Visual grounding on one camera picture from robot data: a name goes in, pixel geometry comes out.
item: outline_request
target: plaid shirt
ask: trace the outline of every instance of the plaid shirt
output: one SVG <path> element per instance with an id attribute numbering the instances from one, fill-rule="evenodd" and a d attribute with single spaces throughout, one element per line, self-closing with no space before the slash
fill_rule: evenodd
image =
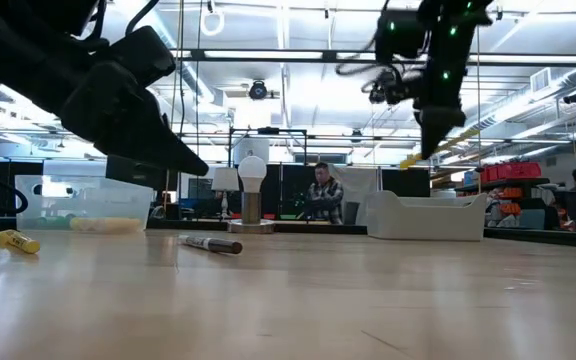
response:
<path id="1" fill-rule="evenodd" d="M 324 186 L 319 183 L 310 185 L 308 189 L 308 200 L 320 201 L 324 200 L 325 205 L 318 208 L 313 212 L 317 218 L 323 218 L 330 221 L 334 225 L 342 225 L 341 201 L 344 198 L 344 188 L 341 183 L 332 176 Z"/>

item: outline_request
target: yellow glue stick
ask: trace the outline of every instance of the yellow glue stick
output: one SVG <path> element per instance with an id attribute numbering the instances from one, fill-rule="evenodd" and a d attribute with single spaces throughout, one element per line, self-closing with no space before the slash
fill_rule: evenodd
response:
<path id="1" fill-rule="evenodd" d="M 15 230 L 0 231 L 0 241 L 6 242 L 29 254 L 39 251 L 39 242 Z"/>

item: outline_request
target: white light bulb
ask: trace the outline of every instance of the white light bulb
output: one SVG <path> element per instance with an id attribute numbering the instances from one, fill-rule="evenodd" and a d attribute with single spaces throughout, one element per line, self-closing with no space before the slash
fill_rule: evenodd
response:
<path id="1" fill-rule="evenodd" d="M 266 163 L 256 156 L 248 156 L 239 164 L 239 177 L 244 183 L 244 192 L 258 193 L 266 177 Z"/>

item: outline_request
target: clear plastic bin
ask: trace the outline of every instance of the clear plastic bin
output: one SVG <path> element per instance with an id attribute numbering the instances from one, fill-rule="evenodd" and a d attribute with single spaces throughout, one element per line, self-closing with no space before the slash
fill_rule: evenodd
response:
<path id="1" fill-rule="evenodd" d="M 143 231 L 154 195 L 151 188 L 102 177 L 17 175 L 15 187 L 28 198 L 28 209 L 17 214 L 20 231 Z"/>

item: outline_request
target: wooden table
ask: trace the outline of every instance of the wooden table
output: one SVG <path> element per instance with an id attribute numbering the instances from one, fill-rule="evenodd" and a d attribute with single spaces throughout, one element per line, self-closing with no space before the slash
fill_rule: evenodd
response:
<path id="1" fill-rule="evenodd" d="M 0 359 L 576 360 L 576 248 L 177 234 L 0 249 Z"/>

